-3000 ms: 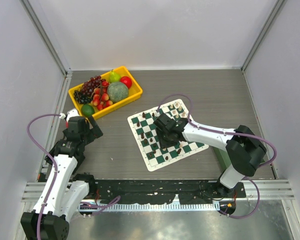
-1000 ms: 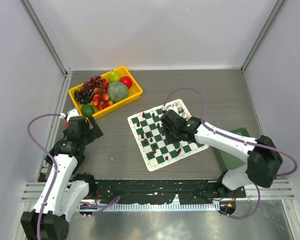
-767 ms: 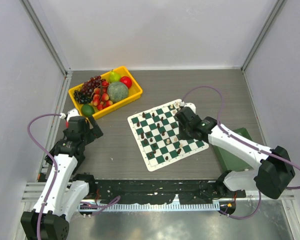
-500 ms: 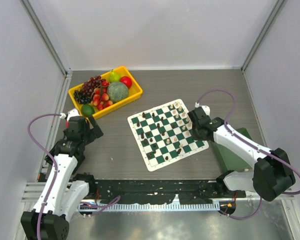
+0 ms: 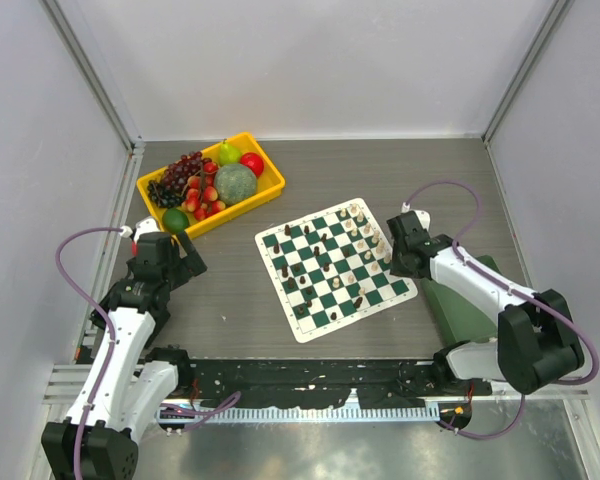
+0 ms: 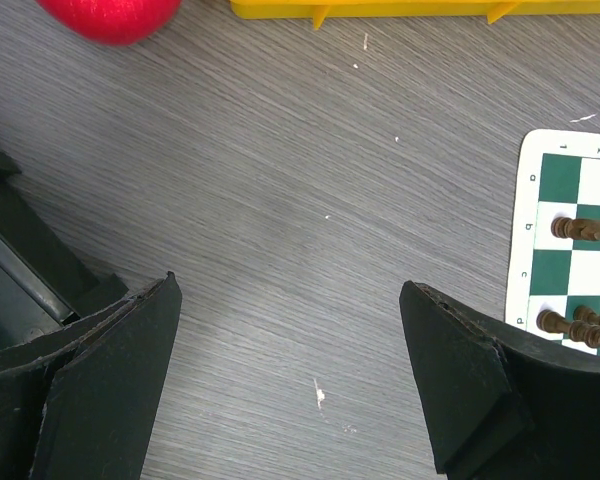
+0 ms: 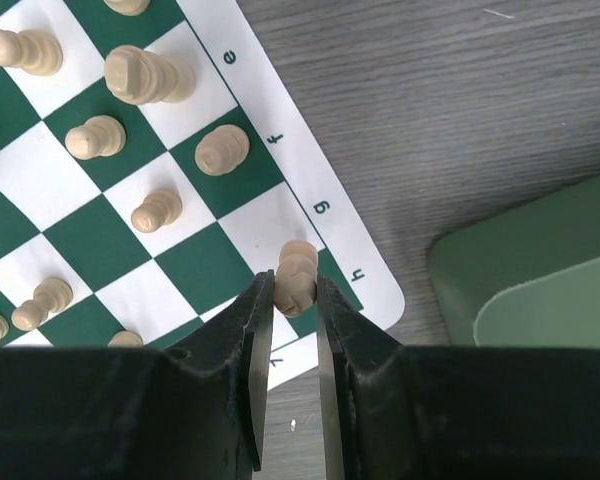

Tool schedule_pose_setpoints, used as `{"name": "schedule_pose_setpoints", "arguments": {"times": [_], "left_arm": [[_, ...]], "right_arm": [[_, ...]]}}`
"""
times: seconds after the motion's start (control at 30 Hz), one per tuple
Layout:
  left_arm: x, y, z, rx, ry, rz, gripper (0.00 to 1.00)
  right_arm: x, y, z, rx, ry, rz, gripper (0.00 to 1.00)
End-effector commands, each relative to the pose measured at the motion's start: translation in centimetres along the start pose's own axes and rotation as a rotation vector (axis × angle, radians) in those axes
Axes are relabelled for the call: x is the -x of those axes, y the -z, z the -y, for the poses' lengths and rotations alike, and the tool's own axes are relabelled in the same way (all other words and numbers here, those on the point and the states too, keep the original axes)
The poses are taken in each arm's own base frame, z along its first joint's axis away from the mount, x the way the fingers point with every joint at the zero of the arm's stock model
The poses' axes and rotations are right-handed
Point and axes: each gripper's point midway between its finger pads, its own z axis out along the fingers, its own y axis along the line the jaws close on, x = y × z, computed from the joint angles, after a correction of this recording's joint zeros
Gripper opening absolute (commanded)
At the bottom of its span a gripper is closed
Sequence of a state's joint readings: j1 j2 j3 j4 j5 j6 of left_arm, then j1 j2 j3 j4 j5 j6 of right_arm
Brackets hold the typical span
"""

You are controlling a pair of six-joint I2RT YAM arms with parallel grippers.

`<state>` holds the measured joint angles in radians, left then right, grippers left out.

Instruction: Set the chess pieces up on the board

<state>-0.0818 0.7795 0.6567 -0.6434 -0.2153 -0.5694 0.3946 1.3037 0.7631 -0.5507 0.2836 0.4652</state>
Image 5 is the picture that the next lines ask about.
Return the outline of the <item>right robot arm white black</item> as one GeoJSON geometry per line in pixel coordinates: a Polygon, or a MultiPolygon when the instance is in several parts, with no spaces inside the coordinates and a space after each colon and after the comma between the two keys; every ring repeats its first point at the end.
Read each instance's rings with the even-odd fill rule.
{"type": "Polygon", "coordinates": [[[454,394],[468,380],[508,383],[529,395],[584,366],[585,355],[565,298],[538,293],[481,264],[451,237],[432,237],[414,211],[387,221],[390,273],[447,287],[491,320],[490,340],[460,341],[434,356],[434,386],[454,394]]]}

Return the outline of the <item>green white chess board mat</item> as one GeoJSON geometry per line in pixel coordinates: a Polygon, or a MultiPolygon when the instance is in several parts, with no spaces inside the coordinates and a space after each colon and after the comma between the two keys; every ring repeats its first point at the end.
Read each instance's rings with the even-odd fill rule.
{"type": "Polygon", "coordinates": [[[362,198],[264,230],[254,237],[295,340],[307,343],[412,300],[415,283],[390,273],[392,249],[362,198]],[[284,235],[284,226],[291,235],[284,235]],[[273,247],[280,245],[280,253],[273,247]],[[282,279],[286,265],[288,277],[282,279]],[[289,291],[293,278],[296,289],[289,291]]]}

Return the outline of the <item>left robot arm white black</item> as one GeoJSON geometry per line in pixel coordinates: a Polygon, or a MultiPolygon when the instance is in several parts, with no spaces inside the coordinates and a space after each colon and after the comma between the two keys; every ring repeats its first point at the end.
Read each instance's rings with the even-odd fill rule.
{"type": "Polygon", "coordinates": [[[130,479],[139,444],[160,404],[186,396],[194,383],[189,356],[157,349],[136,367],[164,327],[173,290],[206,264],[184,232],[135,233],[126,275],[95,304],[104,337],[80,393],[64,420],[46,424],[41,444],[57,479],[130,479]]]}

